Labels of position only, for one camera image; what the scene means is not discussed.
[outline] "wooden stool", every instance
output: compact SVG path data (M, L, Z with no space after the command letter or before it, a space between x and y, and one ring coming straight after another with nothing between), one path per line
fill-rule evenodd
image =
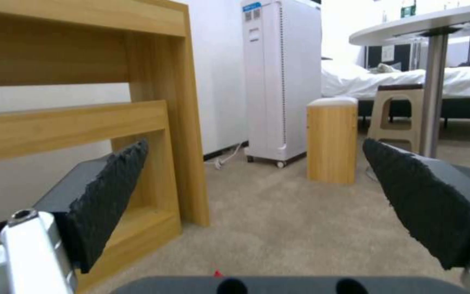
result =
M411 103L411 125L394 125L389 123L390 102L393 98L404 98ZM420 151L420 131L422 127L423 85L390 85L379 86L371 125L367 137L380 140L404 140L411 143L414 153Z
M350 97L308 104L308 179L353 184L357 162L358 102Z

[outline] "beige carpet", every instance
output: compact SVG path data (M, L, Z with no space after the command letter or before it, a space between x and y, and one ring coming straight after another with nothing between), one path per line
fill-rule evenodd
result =
M450 122L438 157L470 166L470 122ZM458 283L399 223L359 151L353 186L306 180L306 159L277 169L242 152L206 167L211 227L183 235L92 293L154 275L410 275Z

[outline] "power cord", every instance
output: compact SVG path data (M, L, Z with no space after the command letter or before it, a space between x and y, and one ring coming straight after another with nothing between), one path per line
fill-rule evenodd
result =
M204 162L204 163L207 163L207 164L213 164L215 166L215 169L217 170L221 170L222 169L222 166L224 164L226 164L226 162L228 162L228 160L230 160L231 158L233 158L233 156L235 156L235 154L237 154L237 152L239 152L239 149L240 147L242 146L242 143L240 143L239 145L237 145L237 148L235 148L235 151L233 151L233 153L231 153L230 156L228 156L227 158L220 158L220 156L218 158L215 158L215 160L213 162Z

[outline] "wooden shelf frame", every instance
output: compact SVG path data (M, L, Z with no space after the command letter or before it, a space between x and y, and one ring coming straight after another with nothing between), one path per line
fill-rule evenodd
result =
M132 136L148 140L145 166L102 257L79 275L80 292L181 233L166 102L0 114L0 160Z
M0 86L103 82L128 82L132 102L167 102L181 217L207 227L188 6L0 0Z
M105 82L128 82L133 103L0 114L0 160L108 138L114 150L149 139L151 161L79 291L177 236L180 218L209 226L188 6L0 0L0 86Z

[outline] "white wall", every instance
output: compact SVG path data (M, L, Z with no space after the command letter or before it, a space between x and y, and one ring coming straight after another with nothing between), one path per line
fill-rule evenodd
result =
M349 36L380 24L381 10L373 0L322 0L322 49L324 57L364 65L364 47L349 44Z
M238 0L189 0L203 151L247 140ZM129 101L125 83L0 87L0 112ZM0 220L30 207L75 164L110 142L0 162Z
M239 0L188 4L204 153L248 139Z

